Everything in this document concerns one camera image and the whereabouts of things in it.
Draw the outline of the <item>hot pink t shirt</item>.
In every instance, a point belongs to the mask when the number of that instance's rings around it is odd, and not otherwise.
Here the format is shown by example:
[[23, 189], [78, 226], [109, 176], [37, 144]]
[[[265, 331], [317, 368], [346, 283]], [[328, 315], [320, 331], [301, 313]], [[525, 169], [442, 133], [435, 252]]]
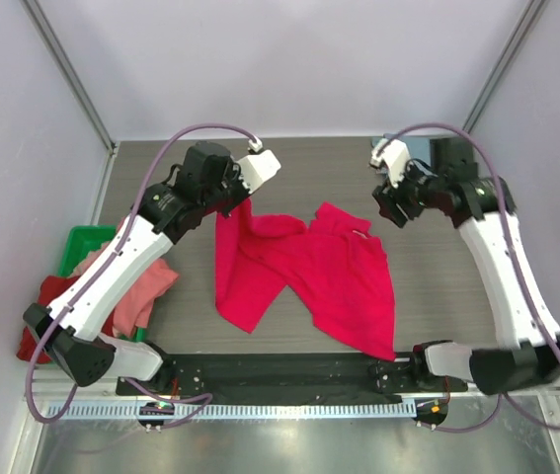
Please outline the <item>hot pink t shirt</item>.
[[396, 357], [396, 302], [388, 258], [369, 221], [324, 202], [310, 222], [256, 215], [246, 200], [217, 216], [215, 307], [252, 333], [290, 288], [313, 326], [366, 355]]

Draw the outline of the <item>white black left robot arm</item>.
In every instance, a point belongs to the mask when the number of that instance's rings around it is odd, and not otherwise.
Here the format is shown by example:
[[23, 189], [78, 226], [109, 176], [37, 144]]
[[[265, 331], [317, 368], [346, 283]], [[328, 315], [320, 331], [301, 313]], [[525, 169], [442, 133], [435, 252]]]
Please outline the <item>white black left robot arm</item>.
[[134, 377], [149, 393], [166, 392], [173, 370], [145, 344], [115, 342], [103, 334], [109, 314], [139, 277], [202, 219], [228, 215], [280, 169], [264, 149], [236, 160], [224, 146], [199, 141], [182, 163], [142, 195], [137, 214], [88, 270], [47, 305], [32, 304], [23, 316], [37, 342], [79, 387], [106, 374]]

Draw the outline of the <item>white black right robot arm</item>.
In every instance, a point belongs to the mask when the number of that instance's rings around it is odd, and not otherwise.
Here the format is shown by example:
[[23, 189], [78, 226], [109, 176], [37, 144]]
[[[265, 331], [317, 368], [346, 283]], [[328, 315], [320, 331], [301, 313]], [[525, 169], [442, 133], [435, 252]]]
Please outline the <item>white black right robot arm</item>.
[[399, 228], [426, 209], [438, 209], [450, 219], [482, 279], [497, 345], [475, 349], [447, 340], [418, 344], [408, 368], [411, 383], [428, 391], [452, 377], [495, 395], [557, 381], [560, 326], [527, 261], [506, 182], [481, 176], [472, 146], [461, 138], [432, 138], [429, 151], [431, 162], [425, 165], [403, 141], [378, 140], [369, 164], [384, 181], [372, 195], [380, 215]]

